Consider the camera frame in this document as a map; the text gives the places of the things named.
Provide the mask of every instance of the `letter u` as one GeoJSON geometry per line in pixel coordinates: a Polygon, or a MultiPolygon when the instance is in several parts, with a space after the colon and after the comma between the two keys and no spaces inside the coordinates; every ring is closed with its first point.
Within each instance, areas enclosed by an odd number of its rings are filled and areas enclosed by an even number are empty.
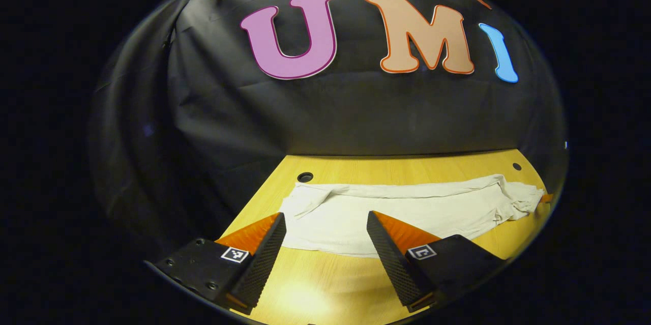
{"type": "Polygon", "coordinates": [[[249,33],[251,50],[260,69],[277,79],[310,77],[325,70],[335,59],[337,38],[330,15],[330,0],[291,0],[291,7],[303,10],[310,47],[301,55],[286,56],[276,36],[277,7],[265,7],[248,15],[240,27],[249,33]]]}

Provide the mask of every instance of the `pink letter u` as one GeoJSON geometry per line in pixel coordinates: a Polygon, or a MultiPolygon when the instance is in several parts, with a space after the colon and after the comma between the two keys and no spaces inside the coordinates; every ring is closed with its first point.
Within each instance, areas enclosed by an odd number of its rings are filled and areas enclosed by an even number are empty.
{"type": "Polygon", "coordinates": [[[291,7],[303,10],[310,47],[299,56],[286,56],[276,37],[274,17],[278,8],[265,7],[248,15],[240,27],[249,33],[251,50],[260,69],[277,79],[310,77],[325,70],[337,52],[330,0],[291,0],[291,7]]]}

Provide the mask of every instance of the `black fabric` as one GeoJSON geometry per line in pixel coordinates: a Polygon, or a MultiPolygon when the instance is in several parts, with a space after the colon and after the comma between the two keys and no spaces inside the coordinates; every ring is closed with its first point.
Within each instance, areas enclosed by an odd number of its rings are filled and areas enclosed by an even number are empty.
{"type": "Polygon", "coordinates": [[[198,235],[220,235],[236,213],[219,204],[170,121],[169,37],[186,3],[166,0],[121,44],[101,77],[91,117],[98,200],[151,260],[198,235]]]}
{"type": "Polygon", "coordinates": [[[290,0],[166,0],[109,61],[95,96],[91,157],[108,216],[149,260],[193,237],[218,237],[286,154],[414,155],[520,149],[550,193],[567,170],[565,119],[553,74],[526,32],[490,0],[408,0],[426,19],[435,5],[463,15],[471,75],[439,64],[390,74],[377,7],[332,0],[337,54],[297,80],[263,73],[244,17],[277,6],[281,49],[309,38],[290,0]],[[495,75],[478,24],[500,30],[519,81],[495,75]]]}
{"type": "MultiPolygon", "coordinates": [[[[309,47],[300,9],[289,0],[190,0],[176,22],[169,92],[177,127],[210,161],[213,176],[284,154],[391,155],[522,148],[548,190],[564,153],[558,91],[542,55],[521,28],[476,0],[409,0],[426,18],[435,5],[460,11],[472,75],[439,65],[407,74],[382,71],[386,34],[381,14],[364,0],[332,0],[338,49],[316,76],[278,80],[257,66],[244,17],[278,6],[275,26],[288,55],[309,47]],[[495,54],[478,26],[498,28],[519,82],[495,75],[495,54]]],[[[419,56],[412,45],[414,56],[419,56]]]]}

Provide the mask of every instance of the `blue letter i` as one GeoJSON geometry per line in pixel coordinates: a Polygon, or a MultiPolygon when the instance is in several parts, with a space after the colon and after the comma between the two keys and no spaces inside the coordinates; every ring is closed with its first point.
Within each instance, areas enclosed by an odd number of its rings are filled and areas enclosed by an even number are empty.
{"type": "Polygon", "coordinates": [[[507,45],[504,44],[504,35],[496,28],[487,24],[480,23],[479,28],[488,35],[491,44],[493,44],[493,50],[497,57],[497,68],[495,68],[497,76],[506,82],[518,82],[518,74],[513,69],[511,57],[509,56],[509,51],[507,51],[507,45]]]}

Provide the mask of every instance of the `table hole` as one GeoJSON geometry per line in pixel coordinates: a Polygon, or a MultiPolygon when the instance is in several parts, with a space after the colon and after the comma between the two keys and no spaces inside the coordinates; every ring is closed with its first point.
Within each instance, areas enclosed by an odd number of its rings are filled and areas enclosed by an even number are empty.
{"type": "Polygon", "coordinates": [[[303,172],[298,176],[298,181],[300,182],[308,182],[311,181],[314,175],[312,175],[311,172],[303,172]]]}

